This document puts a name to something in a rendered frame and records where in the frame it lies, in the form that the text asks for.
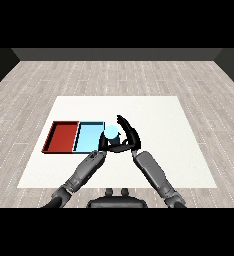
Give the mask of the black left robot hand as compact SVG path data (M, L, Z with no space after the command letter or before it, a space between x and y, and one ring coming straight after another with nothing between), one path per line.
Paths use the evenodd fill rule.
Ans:
M104 133L101 133L98 143L99 151L107 151L108 150L108 139L105 137Z

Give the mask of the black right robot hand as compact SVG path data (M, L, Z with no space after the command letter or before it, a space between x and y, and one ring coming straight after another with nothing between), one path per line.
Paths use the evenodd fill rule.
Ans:
M117 134L113 139L106 137L105 146L107 150L114 153L121 153L130 150L136 152L141 148L141 140L137 131L130 125L130 123L121 115L117 116L117 123L125 132L126 138L120 141Z

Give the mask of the small blue can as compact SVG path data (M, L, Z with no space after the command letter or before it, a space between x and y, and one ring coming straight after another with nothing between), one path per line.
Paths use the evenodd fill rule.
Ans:
M107 126L104 130L104 135L108 139L111 145L120 144L119 132L116 126L113 126L113 125Z

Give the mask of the light blue shallow open box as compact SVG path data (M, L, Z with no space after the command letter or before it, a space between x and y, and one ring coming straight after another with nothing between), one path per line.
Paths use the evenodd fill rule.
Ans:
M101 133L104 131L103 121L81 121L75 135L72 152L87 154L98 149Z

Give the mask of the red shallow open box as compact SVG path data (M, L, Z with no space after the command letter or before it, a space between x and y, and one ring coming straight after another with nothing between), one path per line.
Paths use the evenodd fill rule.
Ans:
M42 153L71 154L78 125L78 121L54 121L45 140Z

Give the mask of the dark grey robot body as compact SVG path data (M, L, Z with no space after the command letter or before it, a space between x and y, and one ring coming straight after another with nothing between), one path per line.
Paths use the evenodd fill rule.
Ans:
M107 188L105 195L90 200L87 208L147 208L147 204L142 199L131 197L127 188L121 189L120 196L114 196L113 189Z

